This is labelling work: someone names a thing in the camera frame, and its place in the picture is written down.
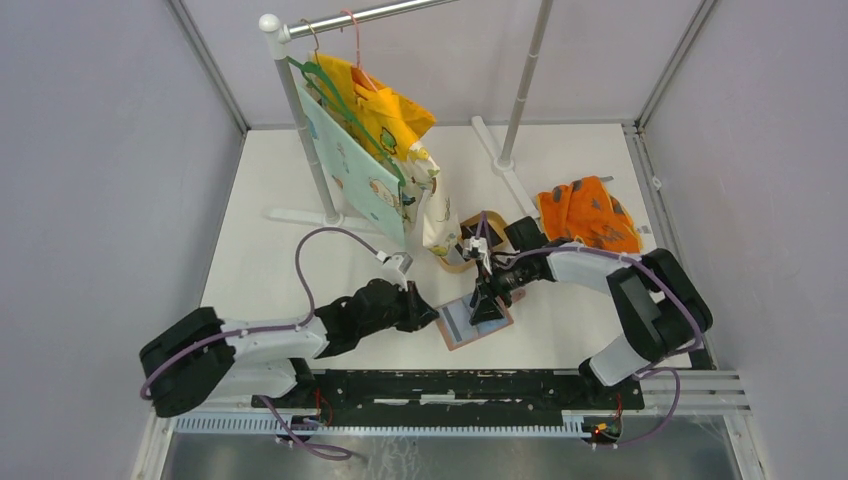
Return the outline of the yellow oval tray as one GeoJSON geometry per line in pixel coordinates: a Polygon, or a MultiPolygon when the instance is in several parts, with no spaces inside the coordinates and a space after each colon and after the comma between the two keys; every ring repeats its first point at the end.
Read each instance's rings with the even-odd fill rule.
{"type": "Polygon", "coordinates": [[[458,274],[474,266],[474,261],[465,256],[465,247],[467,241],[477,232],[478,224],[483,216],[486,216],[488,224],[481,228],[480,234],[487,238],[489,250],[501,252],[510,247],[505,232],[507,226],[505,219],[495,211],[485,210],[460,222],[460,237],[457,243],[448,251],[447,257],[437,258],[437,263],[443,270],[458,274]]]}

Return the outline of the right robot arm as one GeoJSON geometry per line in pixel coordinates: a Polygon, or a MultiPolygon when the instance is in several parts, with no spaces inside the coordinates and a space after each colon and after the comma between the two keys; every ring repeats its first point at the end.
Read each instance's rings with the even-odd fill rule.
{"type": "Polygon", "coordinates": [[[569,237],[550,240],[530,217],[508,225],[505,234],[511,251],[491,250],[488,223],[480,220],[462,243],[464,257],[477,268],[471,324],[504,316],[514,293],[533,282],[579,284],[614,304],[621,334],[578,368],[577,392],[585,405],[602,408],[623,381],[702,347],[713,316],[670,251],[617,253],[569,237]]]}

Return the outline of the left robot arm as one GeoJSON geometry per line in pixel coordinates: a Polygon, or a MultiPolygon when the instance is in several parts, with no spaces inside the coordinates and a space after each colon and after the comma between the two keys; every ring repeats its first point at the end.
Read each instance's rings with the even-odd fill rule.
{"type": "Polygon", "coordinates": [[[414,282],[399,286],[383,279],[285,321],[225,320],[214,308],[199,307],[140,350],[140,396],[161,418],[240,396],[302,407],[314,394],[308,361],[348,353],[384,330],[417,332],[438,316],[414,282]]]}

